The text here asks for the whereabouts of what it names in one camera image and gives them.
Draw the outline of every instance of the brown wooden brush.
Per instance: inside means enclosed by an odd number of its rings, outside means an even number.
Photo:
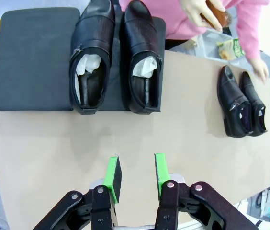
[[[230,20],[226,12],[221,12],[220,10],[218,10],[209,0],[206,0],[206,5],[208,6],[208,8],[210,8],[210,10],[213,12],[215,17],[218,19],[222,28],[227,27],[229,25]],[[201,14],[201,17],[204,20],[206,20],[206,22],[208,22],[212,28],[214,28],[213,24],[210,21],[208,21],[207,18],[203,14]]]

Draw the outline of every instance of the black leather shoe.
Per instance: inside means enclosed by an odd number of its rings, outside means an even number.
[[[253,133],[250,135],[254,137],[262,135],[267,132],[264,121],[266,106],[256,93],[251,78],[247,72],[243,72],[241,75],[240,89],[249,99],[252,107]]]
[[[234,138],[242,138],[251,134],[251,104],[238,87],[228,66],[221,69],[217,84],[217,95],[225,115],[226,134]]]
[[[81,114],[94,114],[102,105],[112,62],[115,11],[111,0],[91,0],[76,24],[71,39],[70,99]],[[100,66],[92,73],[78,77],[80,100],[75,89],[76,67],[84,54],[101,57]]]
[[[159,103],[162,60],[157,48],[157,34],[152,16],[143,2],[133,0],[127,6],[122,17],[120,43],[121,66],[125,66],[121,73],[122,84],[128,90],[126,104],[134,113],[150,114],[156,111]],[[157,62],[152,77],[133,76],[135,65],[149,56],[153,56]]]

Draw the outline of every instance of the black mat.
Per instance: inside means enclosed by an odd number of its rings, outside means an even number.
[[[116,13],[112,68],[101,110],[125,111],[120,86],[121,12]],[[6,12],[0,24],[0,111],[69,111],[70,40],[79,11],[40,8]],[[164,58],[165,22],[154,18]],[[160,89],[162,88],[161,72]]]

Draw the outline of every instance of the beige tabletop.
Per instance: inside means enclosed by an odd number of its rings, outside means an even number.
[[[270,81],[252,77],[268,132],[230,138],[216,95],[221,63],[170,51],[164,62],[160,113],[0,112],[0,191],[12,230],[32,229],[66,192],[86,193],[115,154],[121,226],[155,223],[154,153],[165,153],[169,172],[188,185],[206,181],[231,203],[270,186]],[[239,79],[242,70],[233,70]]]

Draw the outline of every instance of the bolt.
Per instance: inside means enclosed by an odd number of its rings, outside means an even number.
[[[201,191],[203,188],[202,188],[202,186],[201,185],[197,185],[196,187],[195,187],[195,190],[196,191]]]
[[[174,187],[174,183],[173,182],[168,182],[167,183],[167,187],[168,188],[173,188]]]
[[[170,216],[165,215],[165,216],[164,216],[164,220],[170,220]]]
[[[98,193],[103,193],[104,189],[102,187],[98,188]]]
[[[78,194],[73,194],[72,196],[71,196],[71,199],[73,199],[73,200],[76,200],[78,198]]]

